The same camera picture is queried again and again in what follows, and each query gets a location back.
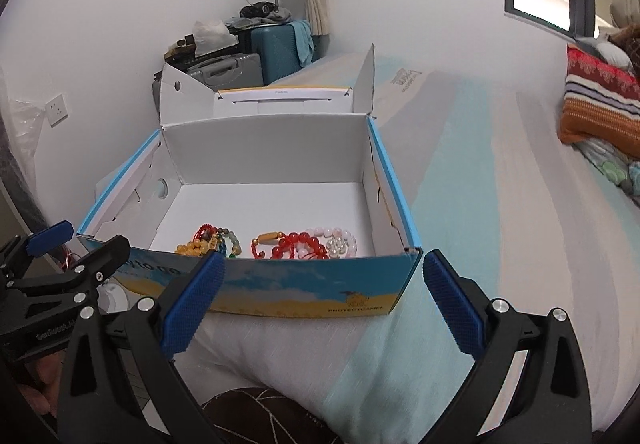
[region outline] human hand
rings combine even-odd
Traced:
[[[62,375],[63,353],[56,352],[50,356],[40,358],[35,363],[38,379],[44,384],[42,391],[38,391],[26,384],[19,384],[18,390],[39,415],[52,414],[58,417],[58,392],[60,390],[60,376]]]

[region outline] suitcase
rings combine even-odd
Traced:
[[[290,24],[252,29],[251,51],[260,55],[265,85],[302,69],[296,47],[296,34]]]
[[[187,74],[213,90],[262,87],[258,54],[233,54],[205,60],[187,69]]]

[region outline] open box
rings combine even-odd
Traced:
[[[214,92],[166,65],[162,127],[114,172],[78,236],[93,249],[132,246],[117,278],[157,296],[196,257],[175,254],[202,224],[233,230],[212,310],[283,317],[376,315],[393,309],[422,250],[373,120],[374,52],[351,88]],[[270,231],[339,227],[351,259],[253,259]],[[265,247],[267,256],[270,248]]]

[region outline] bed sheet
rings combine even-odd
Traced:
[[[350,85],[363,55],[287,84]],[[426,251],[516,309],[571,316],[593,429],[640,382],[640,209],[556,136],[557,100],[377,57],[373,115]],[[387,316],[294,320],[207,314],[207,359],[322,417],[351,444],[418,442],[472,366],[414,274]],[[484,429],[499,424],[519,353]]]

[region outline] blue rubber pad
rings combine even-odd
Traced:
[[[46,255],[52,249],[68,242],[74,236],[71,222],[63,220],[58,224],[32,235],[27,242],[27,254],[33,258]]]
[[[200,270],[164,317],[160,347],[169,360],[174,354],[187,350],[225,278],[225,259],[219,252],[210,251],[204,259]]]
[[[427,253],[422,264],[424,283],[436,302],[458,348],[476,361],[484,354],[484,323],[475,307],[460,289],[444,262]]]

